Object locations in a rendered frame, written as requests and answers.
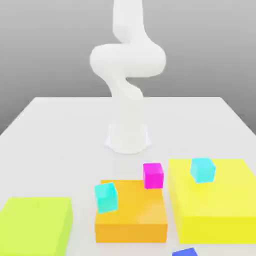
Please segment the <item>large lime green box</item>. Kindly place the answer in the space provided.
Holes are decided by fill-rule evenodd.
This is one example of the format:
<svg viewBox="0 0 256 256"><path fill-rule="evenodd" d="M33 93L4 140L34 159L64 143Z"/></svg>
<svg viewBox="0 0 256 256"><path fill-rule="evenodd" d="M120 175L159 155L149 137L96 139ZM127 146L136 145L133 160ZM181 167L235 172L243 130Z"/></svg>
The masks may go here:
<svg viewBox="0 0 256 256"><path fill-rule="evenodd" d="M69 197L10 197L0 210L0 256L66 256Z"/></svg>

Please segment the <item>small light blue cube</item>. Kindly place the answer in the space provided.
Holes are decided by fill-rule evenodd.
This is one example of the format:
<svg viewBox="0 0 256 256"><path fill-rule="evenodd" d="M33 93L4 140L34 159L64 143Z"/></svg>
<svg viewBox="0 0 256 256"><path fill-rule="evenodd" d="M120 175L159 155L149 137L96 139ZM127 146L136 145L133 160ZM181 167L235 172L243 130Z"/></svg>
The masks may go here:
<svg viewBox="0 0 256 256"><path fill-rule="evenodd" d="M193 158L190 165L190 174L197 184L211 183L215 179L216 166L210 158Z"/></svg>

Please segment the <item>small turquoise cube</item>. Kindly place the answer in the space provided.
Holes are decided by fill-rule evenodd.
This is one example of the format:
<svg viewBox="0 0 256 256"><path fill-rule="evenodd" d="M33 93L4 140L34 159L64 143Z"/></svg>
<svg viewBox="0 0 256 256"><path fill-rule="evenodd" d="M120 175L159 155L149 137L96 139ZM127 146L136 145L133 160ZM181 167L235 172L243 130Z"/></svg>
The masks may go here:
<svg viewBox="0 0 256 256"><path fill-rule="evenodd" d="M94 193L99 214L118 210L118 194L113 182L96 185Z"/></svg>

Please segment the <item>small magenta cube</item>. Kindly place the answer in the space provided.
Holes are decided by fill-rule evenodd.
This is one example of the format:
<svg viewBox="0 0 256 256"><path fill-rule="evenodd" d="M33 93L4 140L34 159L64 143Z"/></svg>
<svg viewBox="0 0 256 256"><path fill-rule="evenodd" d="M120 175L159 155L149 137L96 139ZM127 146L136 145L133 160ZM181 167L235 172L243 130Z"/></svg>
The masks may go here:
<svg viewBox="0 0 256 256"><path fill-rule="evenodd" d="M161 163L143 164L143 184L145 189L162 189L164 186L164 171Z"/></svg>

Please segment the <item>large orange box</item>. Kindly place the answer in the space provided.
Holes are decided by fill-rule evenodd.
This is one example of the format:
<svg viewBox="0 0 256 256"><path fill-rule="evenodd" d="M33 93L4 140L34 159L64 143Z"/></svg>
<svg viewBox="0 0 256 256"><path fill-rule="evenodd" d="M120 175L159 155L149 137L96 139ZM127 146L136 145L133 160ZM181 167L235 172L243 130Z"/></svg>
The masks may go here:
<svg viewBox="0 0 256 256"><path fill-rule="evenodd" d="M113 182L118 210L95 215L97 243L165 243L168 220L162 189L145 189L142 180Z"/></svg>

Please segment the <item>large yellow box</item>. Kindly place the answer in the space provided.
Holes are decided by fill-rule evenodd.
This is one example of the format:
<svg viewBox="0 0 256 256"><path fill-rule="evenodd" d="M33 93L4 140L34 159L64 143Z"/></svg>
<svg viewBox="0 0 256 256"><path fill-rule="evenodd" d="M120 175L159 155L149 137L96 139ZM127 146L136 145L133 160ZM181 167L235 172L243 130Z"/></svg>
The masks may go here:
<svg viewBox="0 0 256 256"><path fill-rule="evenodd" d="M170 159L167 186L181 244L256 244L256 175L243 159L214 159L213 182L196 183L191 159Z"/></svg>

